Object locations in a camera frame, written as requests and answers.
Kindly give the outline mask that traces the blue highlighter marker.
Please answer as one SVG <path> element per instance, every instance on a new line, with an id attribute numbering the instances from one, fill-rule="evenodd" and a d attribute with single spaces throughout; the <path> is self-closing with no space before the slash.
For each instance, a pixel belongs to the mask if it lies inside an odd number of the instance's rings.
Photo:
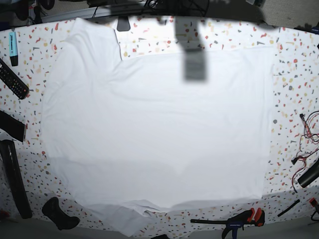
<path id="1" fill-rule="evenodd" d="M 9 56 L 11 65 L 17 66 L 18 65 L 18 50 L 17 50 L 17 40 L 16 40 L 16 33 L 11 31 L 9 33 Z"/>

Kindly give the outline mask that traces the black orange bar clamp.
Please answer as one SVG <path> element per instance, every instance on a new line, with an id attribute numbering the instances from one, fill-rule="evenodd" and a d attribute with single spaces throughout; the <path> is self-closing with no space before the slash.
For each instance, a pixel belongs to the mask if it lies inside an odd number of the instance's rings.
<path id="1" fill-rule="evenodd" d="M 221 238 L 225 239 L 229 232 L 232 233 L 232 238 L 237 239 L 238 230 L 244 230 L 245 225 L 254 225 L 255 227 L 262 227 L 265 223 L 265 212 L 261 208 L 255 211 L 254 208 L 246 210 L 237 214 L 227 220 L 199 220 L 191 219 L 193 224 L 206 224 L 206 225 L 225 225 Z"/>

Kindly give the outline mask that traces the black flat box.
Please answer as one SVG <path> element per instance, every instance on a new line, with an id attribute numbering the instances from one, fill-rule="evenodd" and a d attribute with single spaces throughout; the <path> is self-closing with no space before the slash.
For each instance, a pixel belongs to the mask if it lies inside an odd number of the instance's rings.
<path id="1" fill-rule="evenodd" d="M 2 111 L 0 112 L 0 128 L 20 142 L 25 139 L 26 125 Z"/>

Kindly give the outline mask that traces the long black tube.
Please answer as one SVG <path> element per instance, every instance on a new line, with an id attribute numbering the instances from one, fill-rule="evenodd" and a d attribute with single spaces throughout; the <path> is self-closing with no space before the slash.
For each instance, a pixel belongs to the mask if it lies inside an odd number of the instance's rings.
<path id="1" fill-rule="evenodd" d="M 15 144 L 12 140 L 0 141 L 0 155 L 17 210 L 23 219 L 30 219 L 32 218 L 32 210 L 20 173 Z"/>

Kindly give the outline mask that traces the black cylinder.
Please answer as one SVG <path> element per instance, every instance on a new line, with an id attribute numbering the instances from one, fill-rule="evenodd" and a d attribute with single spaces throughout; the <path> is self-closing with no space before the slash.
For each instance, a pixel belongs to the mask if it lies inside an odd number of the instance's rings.
<path id="1" fill-rule="evenodd" d="M 311 168 L 307 170 L 299 179 L 298 183 L 302 188 L 306 188 L 313 181 L 319 177 L 319 164 L 316 162 Z"/>

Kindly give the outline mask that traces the black TV remote control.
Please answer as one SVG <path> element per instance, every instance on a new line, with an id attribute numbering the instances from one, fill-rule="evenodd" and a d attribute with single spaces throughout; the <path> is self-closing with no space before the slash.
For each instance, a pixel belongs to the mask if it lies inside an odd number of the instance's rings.
<path id="1" fill-rule="evenodd" d="M 20 99 L 24 100 L 28 93 L 28 86 L 12 71 L 3 60 L 0 60 L 0 79 Z"/>

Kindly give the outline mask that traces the small black rod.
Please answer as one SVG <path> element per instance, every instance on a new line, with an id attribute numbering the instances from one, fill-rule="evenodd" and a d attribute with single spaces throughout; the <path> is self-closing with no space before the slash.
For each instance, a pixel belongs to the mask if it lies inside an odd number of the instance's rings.
<path id="1" fill-rule="evenodd" d="M 295 205 L 297 205 L 300 202 L 300 199 L 297 199 L 296 201 L 294 201 L 289 207 L 287 207 L 286 209 L 284 209 L 283 211 L 281 211 L 277 217 L 281 217 L 282 215 L 284 215 L 285 213 L 287 213 L 289 210 L 291 210 Z"/>

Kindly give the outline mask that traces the small orange black clip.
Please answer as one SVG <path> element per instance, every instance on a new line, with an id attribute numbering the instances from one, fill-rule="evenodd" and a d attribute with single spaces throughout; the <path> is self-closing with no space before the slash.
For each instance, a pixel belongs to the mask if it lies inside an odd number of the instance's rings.
<path id="1" fill-rule="evenodd" d="M 313 206 L 317 204 L 315 198 L 310 199 L 310 200 L 309 200 L 309 203 L 310 203 L 311 205 L 313 205 Z"/>

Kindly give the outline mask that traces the white T-shirt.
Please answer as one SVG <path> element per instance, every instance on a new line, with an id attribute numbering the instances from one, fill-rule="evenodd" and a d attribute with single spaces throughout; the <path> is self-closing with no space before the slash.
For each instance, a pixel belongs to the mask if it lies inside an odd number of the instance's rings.
<path id="1" fill-rule="evenodd" d="M 72 198 L 126 236 L 151 212 L 260 199 L 271 47 L 124 60 L 112 28 L 76 19 L 46 84 L 41 138 Z"/>

